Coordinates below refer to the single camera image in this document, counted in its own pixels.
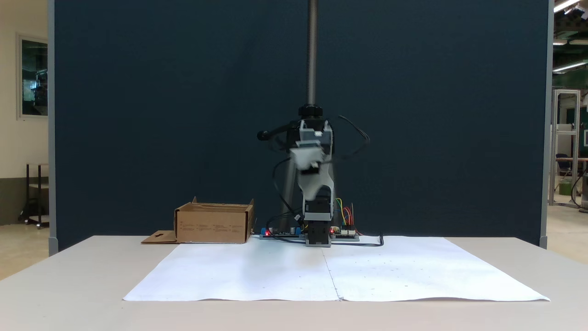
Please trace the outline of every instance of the white table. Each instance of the white table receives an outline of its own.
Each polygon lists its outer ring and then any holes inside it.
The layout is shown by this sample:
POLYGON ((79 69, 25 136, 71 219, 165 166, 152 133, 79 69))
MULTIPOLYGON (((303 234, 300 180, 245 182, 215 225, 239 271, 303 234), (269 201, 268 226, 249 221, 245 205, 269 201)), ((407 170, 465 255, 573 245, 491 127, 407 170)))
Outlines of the white table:
POLYGON ((92 237, 0 281, 0 329, 588 330, 588 265, 518 239, 448 238, 551 302, 125 302, 176 247, 144 238, 92 237))

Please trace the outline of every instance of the floor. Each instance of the floor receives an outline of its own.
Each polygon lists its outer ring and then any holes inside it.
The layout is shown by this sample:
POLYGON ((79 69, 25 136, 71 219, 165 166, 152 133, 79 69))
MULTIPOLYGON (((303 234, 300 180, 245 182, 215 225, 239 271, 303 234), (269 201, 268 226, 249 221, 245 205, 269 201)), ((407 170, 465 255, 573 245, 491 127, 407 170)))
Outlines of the floor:
POLYGON ((0 280, 44 260, 49 229, 34 225, 0 226, 0 280))
MULTIPOLYGON (((570 197, 556 194, 554 200, 567 203, 570 197)), ((575 208, 548 206, 547 249, 588 264, 588 214, 575 208)))
MULTIPOLYGON (((569 200, 555 197, 558 202, 569 200)), ((49 229, 37 230, 34 225, 0 226, 0 280, 45 259, 48 238, 49 229)), ((548 207, 547 249, 588 264, 588 214, 574 208, 548 207)))

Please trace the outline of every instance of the white paper sheet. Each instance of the white paper sheet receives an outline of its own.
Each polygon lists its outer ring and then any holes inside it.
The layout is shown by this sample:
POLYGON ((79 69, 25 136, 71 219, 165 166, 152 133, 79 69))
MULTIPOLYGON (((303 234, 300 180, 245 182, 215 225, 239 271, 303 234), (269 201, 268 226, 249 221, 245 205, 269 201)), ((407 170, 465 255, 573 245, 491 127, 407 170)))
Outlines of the white paper sheet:
POLYGON ((124 300, 338 300, 318 247, 251 238, 180 244, 124 300))
POLYGON ((548 300, 444 238, 385 237, 382 247, 337 246, 323 254, 342 300, 548 300))
MULTIPOLYGON (((362 237, 362 242, 377 242, 362 237)), ((546 297, 444 238, 385 237, 382 247, 180 244, 124 300, 398 301, 546 297)))

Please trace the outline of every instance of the dark blue partition wall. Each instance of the dark blue partition wall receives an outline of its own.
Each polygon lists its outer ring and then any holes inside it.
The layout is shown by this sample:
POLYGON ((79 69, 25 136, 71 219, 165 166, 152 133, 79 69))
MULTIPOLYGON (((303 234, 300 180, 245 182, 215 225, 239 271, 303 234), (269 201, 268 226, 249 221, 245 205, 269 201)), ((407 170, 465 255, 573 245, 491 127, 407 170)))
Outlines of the dark blue partition wall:
MULTIPOLYGON (((318 103, 372 139, 338 193, 368 234, 537 244, 548 3, 420 7, 320 2, 318 103)), ((297 117, 305 53, 304 0, 56 2, 60 249, 169 229, 193 196, 276 214, 283 156, 255 135, 297 117)), ((361 143, 335 126, 337 152, 361 143)))

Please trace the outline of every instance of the fluorescent light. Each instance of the fluorescent light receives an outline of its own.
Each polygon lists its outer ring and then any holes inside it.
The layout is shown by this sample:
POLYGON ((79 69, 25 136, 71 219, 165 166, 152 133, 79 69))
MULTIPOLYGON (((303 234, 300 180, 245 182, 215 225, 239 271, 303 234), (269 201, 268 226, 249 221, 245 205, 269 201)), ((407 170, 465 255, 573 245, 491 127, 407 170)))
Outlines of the fluorescent light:
POLYGON ((588 45, 588 40, 586 39, 576 39, 570 41, 570 45, 588 45))
POLYGON ((564 71, 564 70, 567 70, 567 69, 576 68, 576 67, 579 67, 579 66, 584 65, 584 64, 587 64, 587 63, 588 63, 588 60, 585 60, 584 59, 584 60, 582 60, 580 62, 574 62, 574 63, 571 63, 571 64, 562 65, 561 67, 553 68, 553 72, 564 71))
POLYGON ((580 0, 563 0, 560 1, 558 4, 555 4, 555 7, 553 7, 553 12, 559 12, 562 11, 564 9, 566 9, 567 7, 577 4, 578 2, 580 2, 580 0))

